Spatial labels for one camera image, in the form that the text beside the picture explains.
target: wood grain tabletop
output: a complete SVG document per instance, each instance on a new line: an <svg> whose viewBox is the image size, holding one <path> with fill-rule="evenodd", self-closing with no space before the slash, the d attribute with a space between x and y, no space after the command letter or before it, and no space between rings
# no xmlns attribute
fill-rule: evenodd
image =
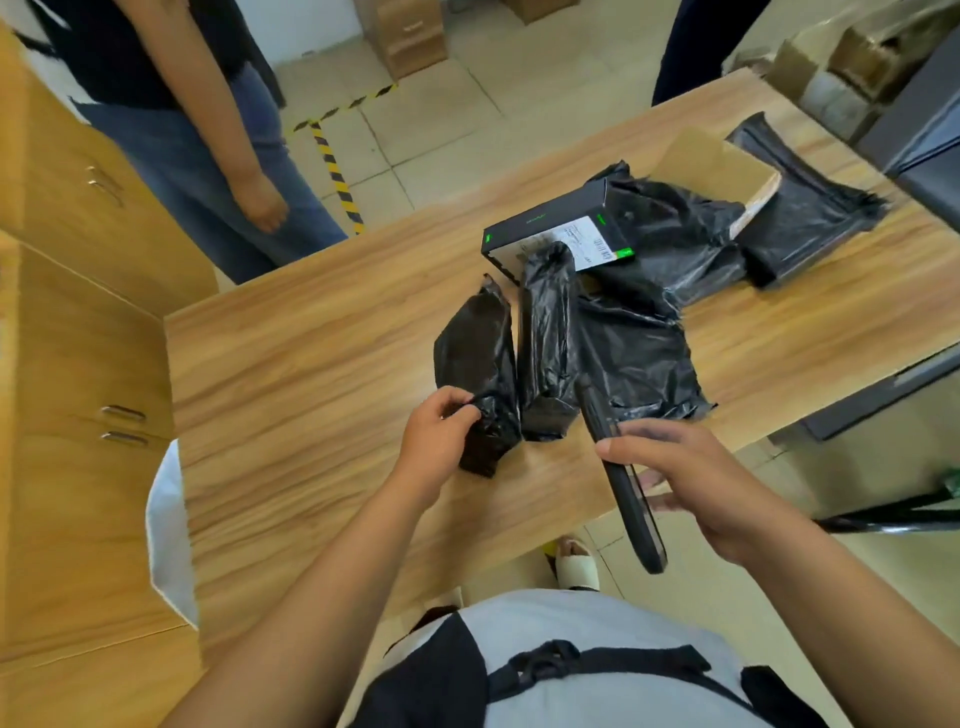
<svg viewBox="0 0 960 728"><path fill-rule="evenodd" d="M692 91L167 319L208 663L391 468L407 415L434 389L434 339L495 273L483 228L621 158L643 174L683 127L726 134L756 111L828 177L894 209L778 291L741 283L685 312L719 405L708 425L739 449L960 341L954 232L749 71ZM420 522L388 615L612 508L580 420L562 441L510 452L492 481L457 473Z"/></svg>

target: black phone case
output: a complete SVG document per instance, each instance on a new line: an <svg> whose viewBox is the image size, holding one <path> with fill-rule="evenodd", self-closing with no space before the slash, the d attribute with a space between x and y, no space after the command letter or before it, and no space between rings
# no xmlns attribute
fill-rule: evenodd
<svg viewBox="0 0 960 728"><path fill-rule="evenodd" d="M580 375L575 383L577 400L584 413L587 430L594 442L620 434L612 410L593 386L589 377ZM616 507L623 518L627 537L634 553L649 573L663 573L666 569L666 549L657 530L650 506L640 489L633 466L604 461L604 470L613 490Z"/></svg>

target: white slipper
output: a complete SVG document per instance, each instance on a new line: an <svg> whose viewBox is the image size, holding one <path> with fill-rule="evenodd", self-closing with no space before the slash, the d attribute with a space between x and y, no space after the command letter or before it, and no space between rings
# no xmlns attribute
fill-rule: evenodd
<svg viewBox="0 0 960 728"><path fill-rule="evenodd" d="M578 539L571 538L582 550L589 552L587 546ZM600 573L592 555L557 556L557 583L561 589L592 589L600 591Z"/></svg>

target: black plastic bag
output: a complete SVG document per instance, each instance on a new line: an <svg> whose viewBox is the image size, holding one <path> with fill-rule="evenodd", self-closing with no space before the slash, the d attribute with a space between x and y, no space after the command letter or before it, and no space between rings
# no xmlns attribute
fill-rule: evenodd
<svg viewBox="0 0 960 728"><path fill-rule="evenodd" d="M591 179L602 178L610 184L616 225L635 252L587 271L606 294L626 292L660 315L679 318L681 308L744 277L743 256L730 238L743 205L634 179L625 161Z"/></svg>
<svg viewBox="0 0 960 728"><path fill-rule="evenodd" d="M438 387L472 392L483 415L467 433L460 467L493 477L497 461L520 442L520 410L510 304L496 281L484 278L434 342L433 370Z"/></svg>
<svg viewBox="0 0 960 728"><path fill-rule="evenodd" d="M704 397L680 322L643 312L643 302L579 299L580 364L623 422L697 419Z"/></svg>
<svg viewBox="0 0 960 728"><path fill-rule="evenodd" d="M525 440L559 440L580 412L573 391L579 293L573 253L566 245L551 243L530 255L520 287L518 364Z"/></svg>
<svg viewBox="0 0 960 728"><path fill-rule="evenodd" d="M783 175L777 194L736 238L758 288L795 276L858 232L872 230L888 211L882 197L831 182L794 154L762 112L742 121L727 140Z"/></svg>

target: black shirt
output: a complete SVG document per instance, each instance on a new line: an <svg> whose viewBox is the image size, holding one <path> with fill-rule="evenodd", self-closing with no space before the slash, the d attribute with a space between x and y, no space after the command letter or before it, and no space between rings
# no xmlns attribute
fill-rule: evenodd
<svg viewBox="0 0 960 728"><path fill-rule="evenodd" d="M113 0L17 1L29 7L41 30L14 27L17 37L30 51L64 63L93 101L141 109L179 107ZM234 0L191 0L190 12L232 80L255 53L240 9Z"/></svg>

